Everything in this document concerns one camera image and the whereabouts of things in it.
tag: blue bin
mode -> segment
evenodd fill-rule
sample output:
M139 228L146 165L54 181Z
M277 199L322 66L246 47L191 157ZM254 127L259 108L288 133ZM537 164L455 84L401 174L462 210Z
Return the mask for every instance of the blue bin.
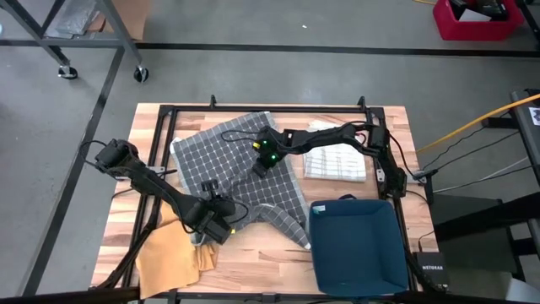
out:
M317 285L330 296L378 296L408 288L407 265L391 204L378 199L314 202L311 254Z

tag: black device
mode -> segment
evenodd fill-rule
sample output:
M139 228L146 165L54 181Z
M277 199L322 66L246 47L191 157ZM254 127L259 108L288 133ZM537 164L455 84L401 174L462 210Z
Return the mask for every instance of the black device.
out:
M491 17L491 21L508 20L508 10L500 0L477 0L477 11Z
M125 140L112 139L96 156L95 168L112 177L126 176L136 191L162 198L186 225L223 244L231 228L224 219L235 213L234 202L215 194L217 181L204 182L202 190L210 192L209 199L178 192L161 179L138 158L138 150Z
M442 252L415 252L414 257L433 284L448 290L448 273Z
M469 8L469 4L465 0L450 0L450 7L452 8L454 17L456 17L456 19L459 20L459 18L462 17L465 10Z
M368 131L366 145L355 137L361 131ZM301 155L311 149L332 144L349 144L363 155L372 156L381 165L386 178L382 189L383 198L405 196L407 174L399 168L390 150L391 135L388 129L370 123L354 124L347 122L341 127L316 132L285 129L282 133L266 126L257 134L253 148L259 153L252 170L261 178L285 155Z

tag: yellow cloth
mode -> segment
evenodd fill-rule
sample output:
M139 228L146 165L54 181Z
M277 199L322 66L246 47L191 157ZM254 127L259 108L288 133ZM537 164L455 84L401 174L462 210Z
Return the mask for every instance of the yellow cloth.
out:
M141 299L199 281L199 272L214 269L216 244L192 245L182 223L168 204L161 204L161 222L152 231L135 260Z

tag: grid cloth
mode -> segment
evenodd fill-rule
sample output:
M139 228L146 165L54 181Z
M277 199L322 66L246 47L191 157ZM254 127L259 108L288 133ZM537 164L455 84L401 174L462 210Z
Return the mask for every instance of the grid cloth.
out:
M308 131L339 127L335 123L313 121ZM364 156L348 144L314 148L304 154L304 176L329 180L365 182Z
M289 239L302 247L309 247L305 230L301 228L306 225L308 209L290 160L285 158L260 178L251 170L258 156L251 147L252 142L230 143L220 136L223 131L233 129L258 132L264 126L276 128L269 112L247 114L190 138L173 140L170 153L178 168L181 185L186 193L206 198L208 193L202 190L201 182L216 179L219 185L217 193L242 202L250 210L248 216L234 224L237 231L252 221L270 221ZM256 135L226 133L224 137L255 139ZM272 208L257 207L262 204ZM244 208L237 206L236 214L227 221L239 219L245 212Z

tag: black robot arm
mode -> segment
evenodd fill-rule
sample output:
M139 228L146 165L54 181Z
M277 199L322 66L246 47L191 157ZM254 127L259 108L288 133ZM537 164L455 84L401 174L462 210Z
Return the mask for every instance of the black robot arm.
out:
M361 131L368 132L365 144L355 138ZM402 198L406 192L407 175L394 160L390 138L388 129L368 123L355 125L348 122L341 127L316 132L285 129L280 133L266 126L259 131L253 144L259 157L252 169L258 176L265 177L268 169L274 167L285 155L301 155L321 146L349 144L361 154L372 156L381 165L386 178L385 188L382 189L384 198L388 194Z
M99 171L113 177L129 177L133 189L139 193L162 198L170 204L183 225L210 236L219 244L229 237L231 228L224 217L235 213L234 203L216 198L213 192L209 200L178 192L147 168L138 158L134 145L125 140L112 139L95 156L95 160L95 167Z

